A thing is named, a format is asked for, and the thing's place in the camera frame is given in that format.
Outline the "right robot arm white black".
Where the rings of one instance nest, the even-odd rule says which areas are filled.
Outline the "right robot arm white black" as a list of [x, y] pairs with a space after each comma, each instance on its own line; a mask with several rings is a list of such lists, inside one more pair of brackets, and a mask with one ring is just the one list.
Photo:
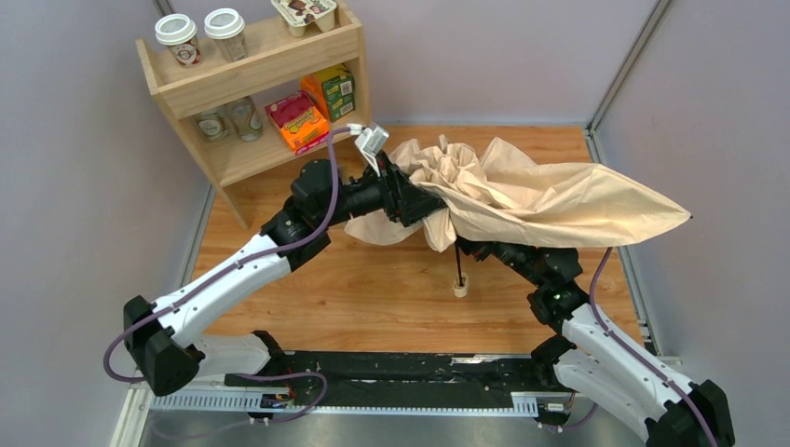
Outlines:
[[725, 391], [695, 382], [628, 336], [583, 290], [575, 249], [472, 241], [459, 253], [498, 259], [529, 281], [527, 301], [536, 319], [554, 331], [531, 356], [550, 379], [587, 396], [630, 428], [647, 446], [733, 446]]

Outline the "beige umbrella with black shaft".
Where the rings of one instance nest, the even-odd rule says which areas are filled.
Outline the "beige umbrella with black shaft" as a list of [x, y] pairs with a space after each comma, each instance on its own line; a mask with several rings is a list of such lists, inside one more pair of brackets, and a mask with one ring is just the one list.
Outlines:
[[669, 197], [607, 166], [539, 164], [499, 137], [482, 155], [441, 137], [434, 146], [404, 142], [389, 158], [446, 207], [410, 226], [392, 222], [382, 210], [346, 223], [347, 235], [372, 245], [397, 244], [422, 230], [437, 252], [459, 237], [548, 248], [621, 247], [691, 217]]

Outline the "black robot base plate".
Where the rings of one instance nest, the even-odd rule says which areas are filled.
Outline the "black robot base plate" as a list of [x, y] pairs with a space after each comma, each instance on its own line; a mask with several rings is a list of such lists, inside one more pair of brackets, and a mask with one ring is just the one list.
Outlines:
[[331, 400], [354, 403], [500, 403], [514, 392], [570, 392], [547, 367], [517, 355], [290, 351], [270, 360], [262, 374], [307, 371], [320, 377], [278, 382], [297, 404], [322, 390]]

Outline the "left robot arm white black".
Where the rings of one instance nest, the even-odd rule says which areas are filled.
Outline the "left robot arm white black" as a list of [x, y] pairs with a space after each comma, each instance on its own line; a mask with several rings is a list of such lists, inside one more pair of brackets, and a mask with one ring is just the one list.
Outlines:
[[291, 194], [260, 231], [209, 273], [153, 302], [141, 295], [122, 310], [123, 344], [157, 396], [172, 394], [198, 377], [209, 362], [198, 337], [227, 310], [283, 278], [331, 242], [329, 227], [381, 211], [405, 228], [445, 207], [380, 153], [361, 177], [343, 182], [335, 162], [307, 162]]

